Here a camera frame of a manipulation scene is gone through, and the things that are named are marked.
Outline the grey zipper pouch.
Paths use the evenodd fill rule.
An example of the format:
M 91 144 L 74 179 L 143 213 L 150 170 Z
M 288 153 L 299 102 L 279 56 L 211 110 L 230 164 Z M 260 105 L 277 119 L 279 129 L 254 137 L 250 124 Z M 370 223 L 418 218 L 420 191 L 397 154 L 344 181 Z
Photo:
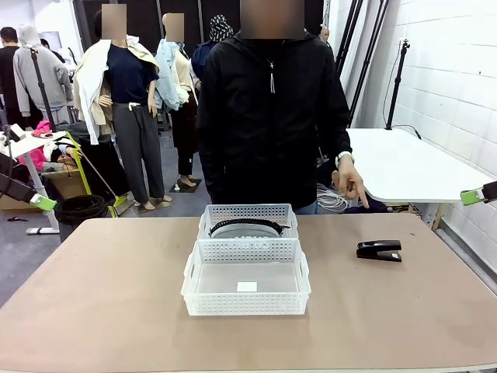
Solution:
M 258 218 L 236 218 L 220 221 L 210 228 L 209 237 L 212 239 L 236 238 L 279 238 L 289 225 L 280 225 L 274 221 Z

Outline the person's right forearm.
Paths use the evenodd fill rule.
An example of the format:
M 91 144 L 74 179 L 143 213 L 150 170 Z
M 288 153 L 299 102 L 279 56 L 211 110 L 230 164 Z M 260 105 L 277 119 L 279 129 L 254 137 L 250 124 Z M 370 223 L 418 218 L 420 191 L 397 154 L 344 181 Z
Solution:
M 216 130 L 200 128 L 198 131 L 199 155 L 203 175 L 213 203 L 221 202 L 223 194 L 224 163 L 220 138 Z

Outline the person's left forearm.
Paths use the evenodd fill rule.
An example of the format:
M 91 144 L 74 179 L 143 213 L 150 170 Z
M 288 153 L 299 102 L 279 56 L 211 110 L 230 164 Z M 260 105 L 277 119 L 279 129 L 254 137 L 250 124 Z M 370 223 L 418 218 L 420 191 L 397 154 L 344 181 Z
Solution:
M 318 119 L 318 145 L 330 158 L 335 158 L 341 152 L 351 152 L 349 134 L 349 112 L 335 111 L 323 113 Z

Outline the person's left hand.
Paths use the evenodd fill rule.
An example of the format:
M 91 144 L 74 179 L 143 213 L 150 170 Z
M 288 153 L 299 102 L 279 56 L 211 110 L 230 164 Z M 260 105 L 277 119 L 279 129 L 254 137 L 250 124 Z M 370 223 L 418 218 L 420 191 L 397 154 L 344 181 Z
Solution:
M 359 200 L 366 209 L 370 207 L 363 179 L 351 162 L 340 162 L 340 167 L 332 172 L 332 182 L 342 197 Z

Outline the flat cardboard box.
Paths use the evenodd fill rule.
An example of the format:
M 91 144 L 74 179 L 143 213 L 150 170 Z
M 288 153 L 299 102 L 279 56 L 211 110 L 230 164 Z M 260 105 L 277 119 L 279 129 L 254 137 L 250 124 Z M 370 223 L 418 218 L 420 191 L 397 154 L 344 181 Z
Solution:
M 0 198 L 0 211 L 39 211 L 40 209 L 26 203 L 18 201 L 11 197 L 4 195 Z

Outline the open cardboard box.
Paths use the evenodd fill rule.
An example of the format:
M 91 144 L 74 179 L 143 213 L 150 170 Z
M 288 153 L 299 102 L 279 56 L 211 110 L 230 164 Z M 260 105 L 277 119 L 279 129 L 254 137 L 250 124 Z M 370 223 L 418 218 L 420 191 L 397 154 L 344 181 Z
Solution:
M 65 200 L 87 194 L 78 169 L 42 173 L 40 180 L 48 197 L 55 200 Z

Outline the black round bin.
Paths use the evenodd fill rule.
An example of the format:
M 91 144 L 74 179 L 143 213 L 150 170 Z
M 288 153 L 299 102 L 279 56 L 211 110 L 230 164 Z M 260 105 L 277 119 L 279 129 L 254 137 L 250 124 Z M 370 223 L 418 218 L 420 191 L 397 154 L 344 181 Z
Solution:
M 55 217 L 59 224 L 61 242 L 64 242 L 84 221 L 94 218 L 109 218 L 110 216 L 111 214 L 108 211 L 78 217 L 56 214 Z

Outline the pink garment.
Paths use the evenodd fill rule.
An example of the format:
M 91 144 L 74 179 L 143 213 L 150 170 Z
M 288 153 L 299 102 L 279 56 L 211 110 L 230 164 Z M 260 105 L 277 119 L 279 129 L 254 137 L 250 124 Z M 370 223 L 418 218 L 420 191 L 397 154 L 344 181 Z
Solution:
M 30 157 L 35 165 L 35 168 L 38 171 L 43 172 L 44 164 L 47 162 L 47 159 L 43 153 L 43 147 L 35 148 L 29 152 Z

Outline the large white table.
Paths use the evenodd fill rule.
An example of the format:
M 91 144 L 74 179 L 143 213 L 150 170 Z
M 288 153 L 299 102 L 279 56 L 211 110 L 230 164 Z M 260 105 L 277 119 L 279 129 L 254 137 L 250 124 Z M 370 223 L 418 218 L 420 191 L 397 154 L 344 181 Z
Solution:
M 369 196 L 412 204 L 436 229 L 446 204 L 495 179 L 400 129 L 350 128 L 355 167 Z

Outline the pink cloth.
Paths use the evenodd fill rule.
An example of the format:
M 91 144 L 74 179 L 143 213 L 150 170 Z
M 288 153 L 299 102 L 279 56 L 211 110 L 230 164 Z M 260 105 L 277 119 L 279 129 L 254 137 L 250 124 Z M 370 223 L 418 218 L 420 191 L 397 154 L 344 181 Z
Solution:
M 32 136 L 42 139 L 52 138 L 54 133 L 51 131 L 50 122 L 48 120 L 42 120 L 39 122 L 36 129 L 32 132 Z

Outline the small black grey device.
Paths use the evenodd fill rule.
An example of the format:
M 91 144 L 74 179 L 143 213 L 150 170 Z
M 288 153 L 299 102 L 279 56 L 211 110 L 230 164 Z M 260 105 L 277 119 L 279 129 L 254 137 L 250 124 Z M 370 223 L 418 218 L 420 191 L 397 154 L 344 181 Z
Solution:
M 4 125 L 0 134 L 0 142 L 19 142 L 26 137 L 26 132 L 18 125 Z

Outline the black stapler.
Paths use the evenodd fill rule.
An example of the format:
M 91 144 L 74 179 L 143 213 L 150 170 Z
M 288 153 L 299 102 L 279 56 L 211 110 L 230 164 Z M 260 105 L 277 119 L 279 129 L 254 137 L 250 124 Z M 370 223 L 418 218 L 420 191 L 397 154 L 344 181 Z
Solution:
M 356 256 L 365 260 L 380 260 L 388 262 L 402 261 L 401 243 L 398 240 L 376 240 L 360 242 L 357 245 Z

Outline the black pole stand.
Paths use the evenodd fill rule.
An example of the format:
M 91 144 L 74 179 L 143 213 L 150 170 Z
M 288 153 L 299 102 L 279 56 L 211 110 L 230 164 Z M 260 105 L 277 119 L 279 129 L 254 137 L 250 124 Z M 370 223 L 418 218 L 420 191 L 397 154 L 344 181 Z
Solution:
M 55 132 L 57 130 L 57 128 L 56 128 L 56 125 L 54 123 L 52 110 L 50 108 L 50 104 L 48 101 L 45 85 L 43 83 L 43 79 L 42 79 L 42 76 L 40 73 L 40 67 L 38 65 L 38 60 L 37 60 L 37 51 L 33 48 L 33 46 L 30 46 L 29 50 L 30 50 L 30 56 L 31 56 L 31 59 L 33 62 L 33 66 L 35 69 L 35 73 L 36 73 L 36 77 L 37 77 L 37 81 L 38 81 L 38 86 L 40 88 L 40 93 L 41 93 L 41 96 L 43 99 L 44 108 L 45 108 L 45 111 L 47 114 L 48 121 L 50 123 L 50 129 L 52 132 Z

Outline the figure in grey hoodie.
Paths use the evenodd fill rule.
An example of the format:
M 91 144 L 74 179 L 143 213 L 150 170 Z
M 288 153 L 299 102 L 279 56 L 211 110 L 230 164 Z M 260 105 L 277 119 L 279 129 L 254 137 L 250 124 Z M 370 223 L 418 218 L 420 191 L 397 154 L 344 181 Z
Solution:
M 68 69 L 48 48 L 40 41 L 36 28 L 30 24 L 22 24 L 17 29 L 20 48 L 13 58 L 13 69 L 16 81 L 16 95 L 19 111 L 23 117 L 31 116 L 30 105 L 39 109 L 43 118 L 47 119 L 43 99 L 30 56 L 29 47 L 37 51 L 37 60 L 40 73 L 45 85 L 48 101 L 52 110 L 54 122 L 59 124 L 69 121 L 68 104 L 73 100 L 73 92 Z

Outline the person in black clothes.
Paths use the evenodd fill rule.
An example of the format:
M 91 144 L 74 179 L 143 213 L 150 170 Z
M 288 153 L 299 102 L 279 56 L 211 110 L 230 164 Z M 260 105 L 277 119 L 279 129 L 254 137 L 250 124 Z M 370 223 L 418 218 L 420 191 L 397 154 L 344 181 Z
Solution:
M 9 124 L 18 124 L 25 129 L 25 120 L 19 111 L 16 95 L 16 81 L 13 69 L 13 58 L 19 49 L 16 30 L 10 26 L 0 29 L 0 86 L 5 101 L 6 117 Z

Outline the black light stand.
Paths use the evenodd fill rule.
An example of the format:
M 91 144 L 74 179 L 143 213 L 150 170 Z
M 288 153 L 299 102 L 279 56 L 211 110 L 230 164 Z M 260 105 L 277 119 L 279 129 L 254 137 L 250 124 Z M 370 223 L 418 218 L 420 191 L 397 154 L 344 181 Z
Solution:
M 407 54 L 409 48 L 410 48 L 410 43 L 408 39 L 403 39 L 399 53 L 398 70 L 394 79 L 394 88 L 391 95 L 391 104 L 388 111 L 388 118 L 385 124 L 385 129 L 388 131 L 390 131 L 393 127 L 394 111 L 398 98 L 398 91 L 400 89 L 400 84 L 401 84 L 401 74 L 405 63 L 405 55 Z

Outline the mannequin navy shirt white jacket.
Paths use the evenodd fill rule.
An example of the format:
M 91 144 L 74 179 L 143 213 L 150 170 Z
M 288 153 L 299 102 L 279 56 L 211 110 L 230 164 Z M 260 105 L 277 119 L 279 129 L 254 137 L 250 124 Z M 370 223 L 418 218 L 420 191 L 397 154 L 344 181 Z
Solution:
M 74 104 L 92 145 L 115 135 L 134 203 L 146 211 L 169 204 L 163 173 L 155 90 L 159 66 L 138 37 L 127 32 L 125 4 L 95 14 L 98 41 L 74 75 Z

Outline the black tripod stand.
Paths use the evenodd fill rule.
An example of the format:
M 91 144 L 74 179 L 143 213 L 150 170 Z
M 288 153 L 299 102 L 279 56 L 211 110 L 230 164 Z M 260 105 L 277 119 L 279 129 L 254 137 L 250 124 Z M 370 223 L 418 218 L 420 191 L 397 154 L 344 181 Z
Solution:
M 361 2 L 362 0 L 352 0 L 351 6 L 349 8 L 349 13 L 346 18 L 346 24 L 344 28 L 344 32 L 342 35 L 341 43 L 339 45 L 339 51 L 336 53 L 336 63 L 340 64 L 345 60 L 346 53 L 348 51 L 353 31 L 357 22 L 357 18 L 360 12 Z
M 363 86 L 367 80 L 368 69 L 370 67 L 370 63 L 374 58 L 375 48 L 377 46 L 377 42 L 379 36 L 381 34 L 381 29 L 385 20 L 385 17 L 388 12 L 390 0 L 379 0 L 379 5 L 377 9 L 377 14 L 375 16 L 374 26 L 371 31 L 370 39 L 368 40 L 367 50 L 365 56 L 363 58 L 363 63 L 361 65 L 358 82 L 356 84 L 352 104 L 350 106 L 350 119 L 349 119 L 349 127 L 352 127 L 354 124 L 354 115 L 357 111 L 357 108 L 360 104 L 360 98 L 363 90 Z

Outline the mannequin light blue jacket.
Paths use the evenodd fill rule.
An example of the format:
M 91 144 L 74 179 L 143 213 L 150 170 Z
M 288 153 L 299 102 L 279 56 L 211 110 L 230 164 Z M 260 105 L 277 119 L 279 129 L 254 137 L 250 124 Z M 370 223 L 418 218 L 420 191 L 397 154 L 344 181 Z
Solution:
M 178 190 L 193 190 L 193 158 L 198 151 L 196 136 L 197 97 L 191 62 L 184 51 L 185 16 L 169 12 L 162 16 L 165 36 L 155 54 L 159 66 L 155 101 L 162 116 L 170 120 L 172 140 L 178 155 Z

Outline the white perforated plastic basket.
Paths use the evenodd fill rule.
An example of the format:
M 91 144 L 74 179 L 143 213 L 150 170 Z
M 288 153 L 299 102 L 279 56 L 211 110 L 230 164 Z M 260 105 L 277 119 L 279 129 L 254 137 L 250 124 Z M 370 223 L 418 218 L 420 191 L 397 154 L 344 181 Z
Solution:
M 303 315 L 311 285 L 299 239 L 199 239 L 180 294 L 191 316 Z
M 283 227 L 281 237 L 298 237 L 297 218 L 290 204 L 209 204 L 201 215 L 197 238 L 207 239 L 217 223 L 236 218 L 272 221 Z

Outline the person in black jacket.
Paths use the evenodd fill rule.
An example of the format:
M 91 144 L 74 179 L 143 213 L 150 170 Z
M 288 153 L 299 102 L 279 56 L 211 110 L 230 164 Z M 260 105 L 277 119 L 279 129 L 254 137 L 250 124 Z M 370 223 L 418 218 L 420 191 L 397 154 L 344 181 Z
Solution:
M 250 40 L 241 34 L 211 50 L 201 83 L 196 132 L 216 130 L 224 163 L 214 204 L 312 205 L 317 197 L 318 119 L 349 112 L 331 47 L 311 33 Z

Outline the mannequin patterned black hood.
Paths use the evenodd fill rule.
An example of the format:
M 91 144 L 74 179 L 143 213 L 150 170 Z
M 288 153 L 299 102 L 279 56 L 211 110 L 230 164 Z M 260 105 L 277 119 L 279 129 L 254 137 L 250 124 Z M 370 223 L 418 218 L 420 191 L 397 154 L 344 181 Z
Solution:
M 211 50 L 233 35 L 234 30 L 224 15 L 216 15 L 210 20 L 209 40 L 199 44 L 191 57 L 193 72 L 200 81 L 203 80 L 207 58 Z

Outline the green frame bar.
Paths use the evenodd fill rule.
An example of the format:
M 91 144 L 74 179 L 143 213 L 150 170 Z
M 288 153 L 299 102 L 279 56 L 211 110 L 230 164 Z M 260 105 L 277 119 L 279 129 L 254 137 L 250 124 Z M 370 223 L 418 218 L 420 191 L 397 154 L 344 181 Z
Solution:
M 71 143 L 74 145 L 73 149 L 73 159 L 75 160 L 75 163 L 78 167 L 78 170 L 80 172 L 80 176 L 82 178 L 82 182 L 85 188 L 85 192 L 87 195 L 92 195 L 91 187 L 89 186 L 88 180 L 86 178 L 85 171 L 82 166 L 82 158 L 84 157 L 82 149 L 80 144 L 71 136 L 71 134 L 68 131 L 65 131 L 66 136 L 71 140 Z

